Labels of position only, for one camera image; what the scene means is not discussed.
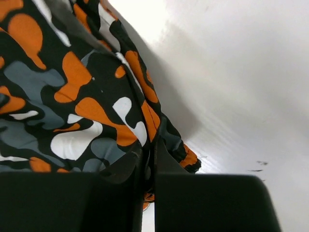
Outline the orange black camouflage shorts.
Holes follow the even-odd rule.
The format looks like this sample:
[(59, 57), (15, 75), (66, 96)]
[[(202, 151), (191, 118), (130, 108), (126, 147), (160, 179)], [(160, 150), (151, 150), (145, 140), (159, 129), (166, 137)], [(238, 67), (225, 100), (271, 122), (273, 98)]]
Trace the orange black camouflage shorts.
[(99, 173), (143, 151), (147, 207), (159, 140), (187, 172), (200, 169), (105, 1), (1, 1), (1, 172)]

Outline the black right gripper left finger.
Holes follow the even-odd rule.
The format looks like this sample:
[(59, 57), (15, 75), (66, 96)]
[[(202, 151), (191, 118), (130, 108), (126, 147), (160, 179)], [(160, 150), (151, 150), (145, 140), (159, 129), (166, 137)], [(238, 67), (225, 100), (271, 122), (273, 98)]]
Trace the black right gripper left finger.
[(142, 224), (142, 147), (100, 173), (0, 175), (3, 232), (139, 232)]

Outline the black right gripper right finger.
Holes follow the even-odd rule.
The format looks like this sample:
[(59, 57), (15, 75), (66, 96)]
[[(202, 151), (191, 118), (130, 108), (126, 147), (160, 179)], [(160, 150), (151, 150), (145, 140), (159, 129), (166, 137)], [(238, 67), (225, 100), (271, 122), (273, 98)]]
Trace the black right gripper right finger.
[(261, 179), (243, 174), (190, 174), (154, 148), (157, 232), (279, 232), (270, 194)]

